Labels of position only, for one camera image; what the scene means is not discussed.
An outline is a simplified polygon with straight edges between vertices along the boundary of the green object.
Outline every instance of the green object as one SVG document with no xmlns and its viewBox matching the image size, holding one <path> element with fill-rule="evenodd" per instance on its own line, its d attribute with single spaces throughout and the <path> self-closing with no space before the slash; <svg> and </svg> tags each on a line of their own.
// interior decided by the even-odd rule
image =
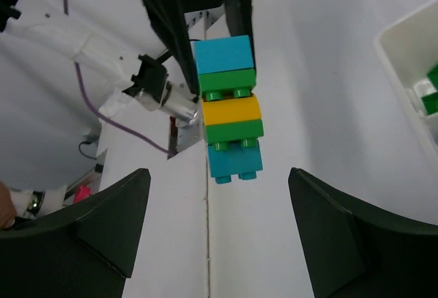
<svg viewBox="0 0 438 298">
<path fill-rule="evenodd" d="M 235 89 L 233 94 L 234 94 L 234 98 L 250 97 L 251 90 L 248 88 Z"/>
<path fill-rule="evenodd" d="M 205 140 L 208 144 L 246 140 L 246 144 L 248 144 L 247 146 L 251 146 L 251 138 L 254 139 L 262 136 L 263 123 L 261 122 L 261 119 L 225 123 L 224 125 L 208 125 L 205 127 Z"/>
<path fill-rule="evenodd" d="M 438 112 L 438 92 L 422 97 L 422 101 L 427 115 Z"/>
<path fill-rule="evenodd" d="M 228 142 L 215 142 L 214 143 L 214 150 L 216 152 L 226 151 L 228 148 L 229 148 Z"/>
<path fill-rule="evenodd" d="M 240 145 L 242 146 L 242 148 L 257 146 L 257 139 L 256 138 L 242 139 Z"/>
<path fill-rule="evenodd" d="M 430 70 L 430 72 L 427 74 L 427 77 L 429 78 L 430 82 L 432 82 L 433 86 L 438 89 L 438 64 L 435 65 L 432 70 Z"/>
<path fill-rule="evenodd" d="M 198 79 L 201 96 L 207 101 L 222 99 L 225 95 L 249 97 L 255 87 L 254 69 L 201 74 Z"/>
<path fill-rule="evenodd" d="M 207 101 L 220 101 L 222 100 L 222 93 L 220 91 L 211 91 L 205 94 Z"/>
</svg>

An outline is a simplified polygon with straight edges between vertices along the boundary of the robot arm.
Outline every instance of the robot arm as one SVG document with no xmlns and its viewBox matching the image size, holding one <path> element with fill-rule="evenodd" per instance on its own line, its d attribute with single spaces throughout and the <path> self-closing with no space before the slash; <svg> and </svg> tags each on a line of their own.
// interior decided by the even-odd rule
<svg viewBox="0 0 438 298">
<path fill-rule="evenodd" d="M 103 74 L 121 90 L 133 85 L 131 78 L 142 65 L 130 52 L 74 21 L 45 0 L 18 0 L 18 19 L 10 19 L 3 33 L 44 45 L 68 59 Z"/>
<path fill-rule="evenodd" d="M 104 75 L 147 110 L 161 109 L 182 125 L 197 115 L 196 104 L 167 82 L 166 68 L 93 32 L 45 0 L 0 0 L 0 32 L 48 47 Z"/>
</svg>

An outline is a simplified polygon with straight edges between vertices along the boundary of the yellow lego brick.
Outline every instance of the yellow lego brick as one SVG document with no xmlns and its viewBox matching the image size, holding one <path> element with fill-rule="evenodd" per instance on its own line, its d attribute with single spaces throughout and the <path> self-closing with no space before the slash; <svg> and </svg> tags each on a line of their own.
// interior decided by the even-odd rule
<svg viewBox="0 0 438 298">
<path fill-rule="evenodd" d="M 205 125 L 222 125 L 261 119 L 259 102 L 254 95 L 223 101 L 203 100 L 203 113 Z"/>
</svg>

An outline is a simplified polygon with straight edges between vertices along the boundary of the lego brick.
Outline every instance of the lego brick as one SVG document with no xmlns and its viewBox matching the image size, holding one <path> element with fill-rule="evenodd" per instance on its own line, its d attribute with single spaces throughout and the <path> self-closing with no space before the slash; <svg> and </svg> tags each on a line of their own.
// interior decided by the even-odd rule
<svg viewBox="0 0 438 298">
<path fill-rule="evenodd" d="M 260 146 L 241 148 L 238 142 L 232 142 L 228 151 L 215 151 L 208 146 L 210 175 L 217 184 L 231 181 L 232 175 L 239 179 L 250 180 L 257 178 L 257 171 L 263 170 Z"/>
<path fill-rule="evenodd" d="M 438 65 L 436 65 L 432 70 L 430 70 L 427 77 L 432 82 L 435 89 L 438 90 Z"/>
<path fill-rule="evenodd" d="M 261 120 L 225 123 L 224 125 L 208 125 L 205 127 L 205 141 L 208 144 L 215 142 L 231 142 L 263 136 Z"/>
<path fill-rule="evenodd" d="M 422 97 L 422 101 L 427 115 L 438 112 L 438 92 Z"/>
<path fill-rule="evenodd" d="M 201 95 L 207 101 L 225 96 L 249 97 L 255 87 L 254 69 L 201 74 L 198 79 Z"/>
<path fill-rule="evenodd" d="M 198 75 L 254 68 L 248 36 L 197 41 L 194 54 Z"/>
<path fill-rule="evenodd" d="M 238 140 L 242 148 L 254 147 L 258 144 L 257 138 L 245 138 Z M 215 142 L 212 144 L 215 151 L 227 151 L 230 147 L 230 142 Z"/>
<path fill-rule="evenodd" d="M 223 101 L 203 101 L 204 124 L 222 125 L 261 119 L 256 96 Z"/>
</svg>

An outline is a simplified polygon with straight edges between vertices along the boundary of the metal cylinder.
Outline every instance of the metal cylinder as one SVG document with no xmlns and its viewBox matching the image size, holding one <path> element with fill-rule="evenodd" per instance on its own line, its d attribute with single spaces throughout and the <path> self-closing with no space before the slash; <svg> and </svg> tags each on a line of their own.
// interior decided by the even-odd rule
<svg viewBox="0 0 438 298">
<path fill-rule="evenodd" d="M 168 89 L 168 94 L 160 110 L 174 116 L 183 125 L 191 125 L 195 122 L 198 115 L 198 106 L 170 82 L 168 82 L 166 88 Z"/>
</svg>

